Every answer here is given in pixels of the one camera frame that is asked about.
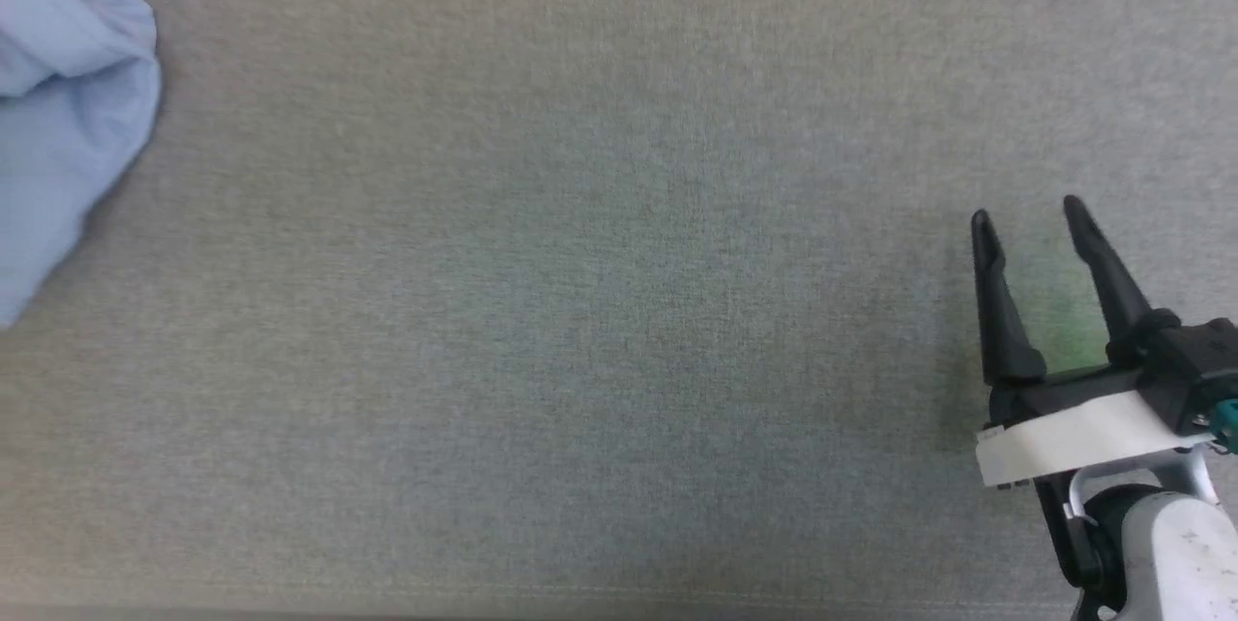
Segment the light blue polo shirt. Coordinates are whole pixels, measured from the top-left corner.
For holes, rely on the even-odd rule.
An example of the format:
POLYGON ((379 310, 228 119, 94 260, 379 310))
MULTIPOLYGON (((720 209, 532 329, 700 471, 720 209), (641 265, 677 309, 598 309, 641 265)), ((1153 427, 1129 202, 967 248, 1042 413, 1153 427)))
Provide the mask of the light blue polo shirt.
POLYGON ((145 0, 0 0, 0 330, 146 148, 161 96, 145 0))

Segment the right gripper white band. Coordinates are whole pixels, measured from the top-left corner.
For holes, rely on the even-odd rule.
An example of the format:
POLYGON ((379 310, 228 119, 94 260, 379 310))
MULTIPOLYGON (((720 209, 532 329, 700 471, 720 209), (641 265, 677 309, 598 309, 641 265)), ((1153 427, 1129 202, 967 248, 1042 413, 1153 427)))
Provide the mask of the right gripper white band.
MULTIPOLYGON (((1153 308, 1127 263, 1110 246, 1082 198, 1063 197, 1072 246, 1089 273, 1108 330, 1106 356, 1133 367, 1146 355, 1158 332, 1181 327, 1167 308, 1153 308)), ((1047 374, 1042 353, 1032 348, 1005 278, 1006 256, 985 208, 971 219, 974 289, 982 374, 987 386, 1030 386, 1047 374)), ((1211 434, 1180 435, 1141 400, 1135 370, 1101 367, 1054 375, 1046 386, 1011 393, 1031 418, 1004 419, 980 430, 974 455, 987 487, 1006 487, 1084 468, 1092 475, 1148 468, 1166 487, 1213 499, 1203 459, 1211 434)))

